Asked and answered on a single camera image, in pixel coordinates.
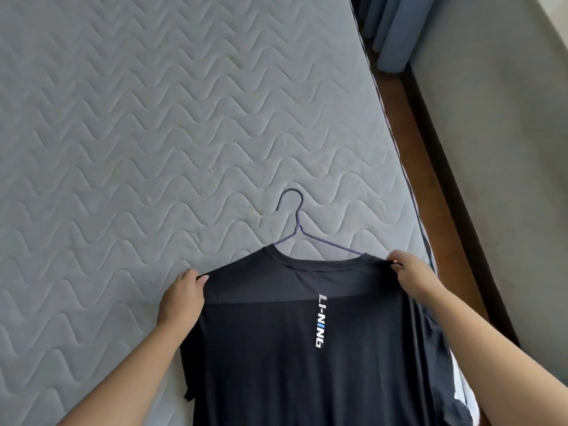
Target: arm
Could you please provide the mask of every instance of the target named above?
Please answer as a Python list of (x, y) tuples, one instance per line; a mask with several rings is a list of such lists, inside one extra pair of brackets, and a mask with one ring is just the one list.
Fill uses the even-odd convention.
[(416, 256), (393, 251), (402, 288), (429, 307), (493, 426), (568, 425), (568, 388), (450, 293)]
[(156, 328), (98, 386), (65, 416), (59, 426), (140, 426), (175, 351), (203, 308), (203, 285), (188, 269), (178, 275), (160, 302)]

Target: forearm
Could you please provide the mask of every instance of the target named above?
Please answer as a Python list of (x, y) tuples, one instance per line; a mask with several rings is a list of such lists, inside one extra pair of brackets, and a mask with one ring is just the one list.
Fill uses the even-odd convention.
[(430, 307), (493, 426), (568, 425), (568, 388), (450, 292)]
[(141, 425), (180, 343), (169, 328), (156, 327), (59, 426)]

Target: li-ning logo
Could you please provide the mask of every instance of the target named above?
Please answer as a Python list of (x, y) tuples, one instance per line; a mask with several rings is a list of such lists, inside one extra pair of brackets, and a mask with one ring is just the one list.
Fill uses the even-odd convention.
[(319, 295), (319, 308), (320, 312), (317, 315), (317, 333), (316, 333), (316, 347), (321, 348), (323, 345), (323, 333), (325, 331), (325, 314), (324, 311), (327, 305), (323, 304), (323, 301), (327, 301), (327, 297), (323, 294)]

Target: hand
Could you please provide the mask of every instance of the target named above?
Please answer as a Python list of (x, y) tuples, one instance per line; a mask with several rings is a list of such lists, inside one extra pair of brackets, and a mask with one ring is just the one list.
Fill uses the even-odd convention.
[(157, 326), (167, 327), (185, 338), (194, 327), (203, 309), (203, 286), (209, 275), (197, 279), (198, 272), (181, 272), (166, 290), (160, 301)]
[(394, 250), (387, 260), (395, 262), (391, 267), (403, 290), (422, 305), (431, 307), (435, 299), (448, 292), (430, 266), (414, 254)]

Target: t-shirt sleeve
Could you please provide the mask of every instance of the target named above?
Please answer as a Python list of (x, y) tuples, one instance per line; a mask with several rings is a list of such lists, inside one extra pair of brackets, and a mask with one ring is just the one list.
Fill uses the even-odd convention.
[(454, 376), (453, 356), (440, 325), (424, 309), (422, 318), (427, 375), (439, 424), (477, 426), (468, 407), (457, 397), (460, 389), (456, 388), (456, 378), (461, 377)]
[(188, 386), (185, 399), (191, 401), (203, 391), (203, 337), (199, 322), (181, 343), (180, 352), (183, 374)]

